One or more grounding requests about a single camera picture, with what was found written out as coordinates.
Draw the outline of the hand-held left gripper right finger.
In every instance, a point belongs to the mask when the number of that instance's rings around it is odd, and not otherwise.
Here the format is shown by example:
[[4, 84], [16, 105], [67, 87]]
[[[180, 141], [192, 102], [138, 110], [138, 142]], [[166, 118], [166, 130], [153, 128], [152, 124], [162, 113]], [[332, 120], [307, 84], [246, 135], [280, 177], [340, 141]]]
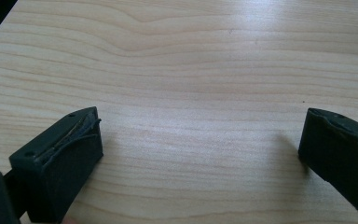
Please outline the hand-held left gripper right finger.
[[298, 156], [358, 211], [358, 122], [340, 114], [307, 111]]

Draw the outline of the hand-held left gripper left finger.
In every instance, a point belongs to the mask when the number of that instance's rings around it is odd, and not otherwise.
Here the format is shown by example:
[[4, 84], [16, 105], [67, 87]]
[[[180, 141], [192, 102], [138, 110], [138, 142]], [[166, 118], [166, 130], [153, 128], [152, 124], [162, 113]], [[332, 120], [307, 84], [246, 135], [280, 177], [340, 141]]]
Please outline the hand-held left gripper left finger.
[[33, 222], [60, 222], [103, 156], [95, 106], [72, 112], [9, 157]]

